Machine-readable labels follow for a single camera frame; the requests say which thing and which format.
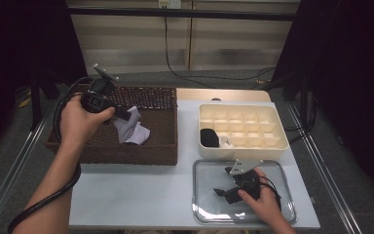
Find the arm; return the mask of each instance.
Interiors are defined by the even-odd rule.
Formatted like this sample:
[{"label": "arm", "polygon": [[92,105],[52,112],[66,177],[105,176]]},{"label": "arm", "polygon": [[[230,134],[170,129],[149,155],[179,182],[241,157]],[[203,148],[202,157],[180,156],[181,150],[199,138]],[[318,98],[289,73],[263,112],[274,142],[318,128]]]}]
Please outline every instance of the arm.
[{"label": "arm", "polygon": [[[260,169],[255,168],[254,170],[259,174],[259,176],[266,176],[262,171],[260,171]],[[260,178],[260,181],[268,183],[265,178]],[[270,188],[262,185],[260,188],[260,198],[258,200],[254,200],[244,190],[239,190],[239,195],[263,221],[272,227],[275,233],[296,233],[293,227],[281,214],[276,198]]]},{"label": "arm", "polygon": [[[62,143],[54,161],[38,188],[33,193],[26,209],[63,187],[72,178],[85,142],[95,133],[99,124],[114,114],[109,108],[98,114],[85,111],[80,97],[72,98],[61,114],[60,133]],[[14,233],[67,233],[72,190],[51,204],[38,210],[14,230]]]}]

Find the person's left hand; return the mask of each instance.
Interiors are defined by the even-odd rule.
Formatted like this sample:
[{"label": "person's left hand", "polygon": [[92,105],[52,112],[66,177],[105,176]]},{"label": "person's left hand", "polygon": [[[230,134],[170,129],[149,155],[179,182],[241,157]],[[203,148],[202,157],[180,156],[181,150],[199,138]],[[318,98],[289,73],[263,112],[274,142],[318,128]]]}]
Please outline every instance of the person's left hand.
[{"label": "person's left hand", "polygon": [[81,96],[73,97],[62,110],[60,119],[60,134],[62,144],[84,145],[98,126],[114,115],[114,107],[100,113],[90,113],[81,105]]}]

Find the white wall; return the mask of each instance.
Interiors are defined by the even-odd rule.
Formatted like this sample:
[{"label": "white wall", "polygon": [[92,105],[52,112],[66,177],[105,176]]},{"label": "white wall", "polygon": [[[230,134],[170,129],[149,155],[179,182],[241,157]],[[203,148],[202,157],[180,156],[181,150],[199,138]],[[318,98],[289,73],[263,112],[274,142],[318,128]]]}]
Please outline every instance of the white wall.
[{"label": "white wall", "polygon": [[[69,5],[157,8],[158,0],[67,0]],[[295,13],[297,0],[182,0],[183,9]],[[89,73],[168,70],[163,18],[72,16]],[[275,66],[291,22],[241,19],[168,19],[168,55],[174,70]]]}]

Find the black curtain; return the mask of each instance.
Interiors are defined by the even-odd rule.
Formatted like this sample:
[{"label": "black curtain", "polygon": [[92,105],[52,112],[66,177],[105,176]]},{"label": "black curtain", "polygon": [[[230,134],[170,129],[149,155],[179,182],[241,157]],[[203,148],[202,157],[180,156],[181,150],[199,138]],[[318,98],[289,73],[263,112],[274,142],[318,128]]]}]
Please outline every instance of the black curtain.
[{"label": "black curtain", "polygon": [[55,98],[54,83],[87,75],[64,0],[0,0],[0,134],[15,103],[15,90],[36,74],[40,88]]},{"label": "black curtain", "polygon": [[[299,10],[311,15],[318,5],[331,2],[305,0]],[[374,0],[341,0],[333,6],[336,12],[324,16],[317,29],[302,32],[305,24],[292,25],[274,78],[292,71],[294,62],[307,64],[303,69],[319,106],[374,180]],[[319,47],[313,41],[317,35],[325,36]],[[319,48],[317,57],[309,55],[314,47]],[[299,92],[298,78],[286,81],[287,97]]]}]

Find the wrist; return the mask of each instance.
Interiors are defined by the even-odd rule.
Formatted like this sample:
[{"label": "wrist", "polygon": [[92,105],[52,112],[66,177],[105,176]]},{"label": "wrist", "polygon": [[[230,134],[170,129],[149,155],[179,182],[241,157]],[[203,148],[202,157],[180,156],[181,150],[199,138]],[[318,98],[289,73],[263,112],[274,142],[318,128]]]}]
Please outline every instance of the wrist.
[{"label": "wrist", "polygon": [[268,223],[275,233],[281,233],[281,234],[293,234],[296,233],[293,227],[288,223],[284,217],[280,219],[276,219],[272,221],[271,223]]},{"label": "wrist", "polygon": [[58,154],[70,155],[70,157],[77,157],[81,156],[81,153],[84,149],[84,143],[80,141],[70,141],[70,140],[63,140],[59,146]]}]

